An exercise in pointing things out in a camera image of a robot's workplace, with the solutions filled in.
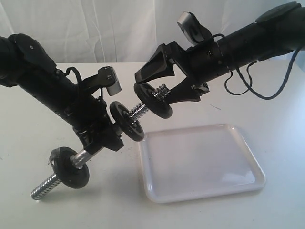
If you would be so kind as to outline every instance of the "screw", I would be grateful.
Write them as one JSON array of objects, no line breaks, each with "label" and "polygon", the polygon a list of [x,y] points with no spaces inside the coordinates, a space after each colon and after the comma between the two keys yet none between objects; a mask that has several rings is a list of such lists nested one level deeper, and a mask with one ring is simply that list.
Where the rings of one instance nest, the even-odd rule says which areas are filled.
[{"label": "screw", "polygon": [[[166,85],[162,84],[152,94],[157,99],[163,100],[166,96],[169,95],[170,92],[171,91],[166,87]],[[133,122],[136,122],[148,111],[149,111],[149,109],[147,108],[147,106],[144,103],[139,103],[129,112],[128,115]]]},{"label": "screw", "polygon": [[[89,161],[94,155],[89,154],[86,150],[78,152],[76,155],[71,156],[72,164],[77,168],[81,169],[82,166]],[[58,186],[61,181],[58,179],[55,173],[45,179],[40,185],[38,185],[31,193],[30,196],[34,200],[40,200],[47,195],[52,189]]]},{"label": "screw", "polygon": [[[169,93],[170,93],[170,90],[166,87],[165,84],[162,84],[152,94],[157,99],[162,100],[166,96],[168,96]],[[149,111],[149,109],[146,107],[145,104],[139,103],[129,112],[128,116],[131,118],[131,120],[133,122],[136,122],[148,111]],[[83,149],[82,151],[78,152],[76,155],[71,156],[70,160],[77,169],[81,169],[82,165],[84,165],[87,161],[89,161],[94,155],[89,154],[86,150]],[[57,178],[56,174],[53,173],[51,176],[49,176],[47,179],[45,179],[40,185],[38,185],[30,193],[30,196],[34,200],[40,200],[45,195],[47,195],[52,189],[54,189],[56,186],[58,186],[60,183],[61,183],[61,181]]]}]

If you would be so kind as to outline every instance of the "white backdrop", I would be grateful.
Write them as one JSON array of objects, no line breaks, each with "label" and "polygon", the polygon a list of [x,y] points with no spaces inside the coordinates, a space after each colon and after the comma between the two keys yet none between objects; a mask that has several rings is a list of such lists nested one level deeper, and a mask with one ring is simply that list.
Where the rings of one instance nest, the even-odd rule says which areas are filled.
[{"label": "white backdrop", "polygon": [[28,34],[56,62],[145,62],[161,43],[190,46],[176,24],[183,11],[193,12],[212,33],[227,35],[286,2],[0,0],[0,36]]}]

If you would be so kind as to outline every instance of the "wire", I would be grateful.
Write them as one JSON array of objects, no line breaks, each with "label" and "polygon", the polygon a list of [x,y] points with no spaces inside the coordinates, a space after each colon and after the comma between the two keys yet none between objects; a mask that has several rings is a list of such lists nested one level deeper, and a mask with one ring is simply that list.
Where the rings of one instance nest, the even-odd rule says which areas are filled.
[{"label": "wire", "polygon": [[81,74],[80,72],[75,68],[75,67],[70,67],[70,68],[67,68],[66,70],[66,76],[70,74],[70,71],[72,71],[75,76],[76,76],[76,80],[77,80],[77,94],[78,94],[78,97],[81,98],[81,82],[82,82],[82,79],[81,79]]},{"label": "wire", "polygon": [[271,95],[271,96],[263,96],[263,95],[259,94],[258,92],[256,92],[256,91],[252,88],[252,78],[251,78],[250,73],[249,73],[249,68],[250,68],[253,64],[255,64],[256,62],[250,63],[250,64],[248,65],[248,67],[247,67],[247,73],[248,73],[248,76],[249,76],[249,79],[250,79],[250,84],[248,84],[248,82],[245,80],[243,74],[242,74],[241,71],[239,70],[239,67],[238,67],[238,65],[237,65],[237,63],[236,63],[236,61],[235,61],[235,59],[234,59],[234,57],[233,57],[231,46],[230,46],[230,44],[227,42],[226,37],[225,37],[223,34],[221,34],[221,33],[218,33],[218,34],[214,35],[213,37],[214,37],[214,38],[215,38],[215,37],[222,37],[222,38],[223,38],[223,40],[224,40],[225,43],[226,43],[226,46],[227,46],[229,55],[230,55],[230,57],[231,57],[231,59],[232,59],[232,63],[233,63],[233,65],[234,65],[234,67],[235,67],[235,69],[236,69],[236,71],[237,71],[239,77],[242,79],[243,83],[244,83],[245,86],[247,87],[247,90],[246,90],[245,92],[243,92],[243,93],[240,93],[240,94],[232,93],[232,92],[228,89],[228,87],[227,87],[227,82],[228,82],[229,79],[232,78],[232,75],[233,75],[233,73],[232,73],[232,71],[231,71],[231,76],[230,76],[228,79],[226,79],[226,81],[224,82],[224,87],[225,87],[226,91],[227,91],[228,93],[232,94],[232,95],[242,95],[242,94],[244,94],[244,93],[250,91],[250,92],[252,92],[254,95],[256,95],[257,97],[259,97],[259,98],[261,98],[261,99],[265,99],[265,100],[274,99],[274,98],[276,98],[276,97],[282,92],[282,90],[283,90],[284,87],[286,86],[286,83],[287,83],[288,78],[289,78],[289,76],[290,76],[290,72],[291,72],[292,66],[293,66],[293,64],[294,64],[294,62],[295,62],[295,58],[296,58],[296,56],[298,55],[298,53],[300,52],[300,50],[302,49],[302,47],[296,49],[296,51],[294,52],[293,56],[291,57],[290,62],[289,62],[289,65],[288,65],[288,68],[287,68],[287,71],[286,71],[285,78],[284,78],[284,80],[283,80],[282,85],[281,85],[280,88],[278,89],[278,91],[277,91],[275,94]]}]

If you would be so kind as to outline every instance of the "white tray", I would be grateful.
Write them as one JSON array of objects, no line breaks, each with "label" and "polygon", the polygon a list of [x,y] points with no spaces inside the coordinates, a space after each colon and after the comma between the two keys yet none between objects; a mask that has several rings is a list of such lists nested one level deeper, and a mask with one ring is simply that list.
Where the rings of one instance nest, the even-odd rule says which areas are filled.
[{"label": "white tray", "polygon": [[140,142],[147,197],[157,203],[261,189],[265,175],[231,125],[149,132]]}]

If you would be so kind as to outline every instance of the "white table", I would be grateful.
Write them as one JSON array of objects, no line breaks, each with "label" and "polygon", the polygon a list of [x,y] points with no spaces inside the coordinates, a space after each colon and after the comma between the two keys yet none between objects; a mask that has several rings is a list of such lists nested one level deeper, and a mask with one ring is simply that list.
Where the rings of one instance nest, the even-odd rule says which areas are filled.
[{"label": "white table", "polygon": [[[75,66],[88,77],[104,65],[58,67]],[[133,74],[142,64],[109,65],[117,72],[122,92],[105,100],[132,108],[139,101],[133,92]],[[254,65],[255,89],[266,95],[275,92],[287,65],[287,61]],[[183,75],[176,72],[176,77],[152,85],[177,84]],[[146,132],[220,123],[237,126],[266,173],[265,188],[163,205],[146,197],[138,145],[126,135],[120,151],[104,149],[88,163],[91,179],[85,188],[73,190],[60,184],[43,201],[33,201],[31,190],[52,173],[47,165],[51,150],[68,146],[78,151],[81,143],[67,123],[30,95],[18,87],[1,87],[0,228],[305,228],[305,73],[294,66],[286,88],[271,101],[251,93],[231,96],[224,89],[224,79],[210,82],[211,92],[201,102],[172,105],[170,119],[149,113],[141,124]],[[244,89],[236,73],[229,86]]]}]

